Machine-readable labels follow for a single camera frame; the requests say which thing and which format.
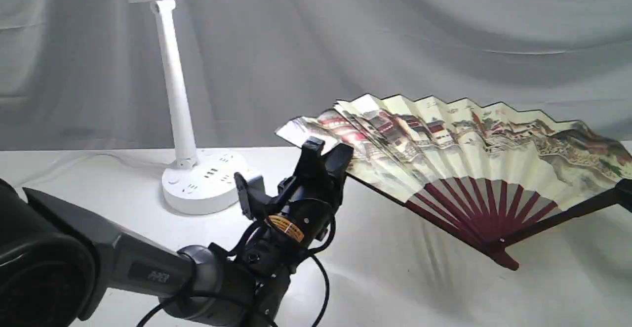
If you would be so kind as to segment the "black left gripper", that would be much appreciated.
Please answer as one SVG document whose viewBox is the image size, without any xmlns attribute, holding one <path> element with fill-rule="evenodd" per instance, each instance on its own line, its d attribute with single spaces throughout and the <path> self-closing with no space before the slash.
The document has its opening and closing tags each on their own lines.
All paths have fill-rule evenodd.
<svg viewBox="0 0 632 327">
<path fill-rule="evenodd" d="M 303 142 L 294 174 L 278 184 L 276 196 L 262 190 L 260 177 L 234 175 L 243 216 L 251 220 L 234 248 L 237 262 L 302 263 L 330 245 L 354 149 L 338 143 L 323 163 L 324 146 L 316 137 Z"/>
</svg>

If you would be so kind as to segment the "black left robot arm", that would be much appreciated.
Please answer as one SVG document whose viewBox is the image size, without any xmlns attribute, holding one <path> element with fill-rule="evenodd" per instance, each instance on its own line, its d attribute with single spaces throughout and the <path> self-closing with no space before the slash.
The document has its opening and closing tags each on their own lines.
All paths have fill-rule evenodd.
<svg viewBox="0 0 632 327">
<path fill-rule="evenodd" d="M 234 175 L 251 220 L 231 249 L 211 243 L 173 252 L 86 208 L 1 182 L 1 325 L 69 327 L 88 320 L 110 288 L 157 297 L 156 313 L 212 327 L 274 327 L 291 276 L 336 232 L 335 214 L 354 150 L 310 136 L 293 174 L 267 196 L 262 178 Z"/>
</svg>

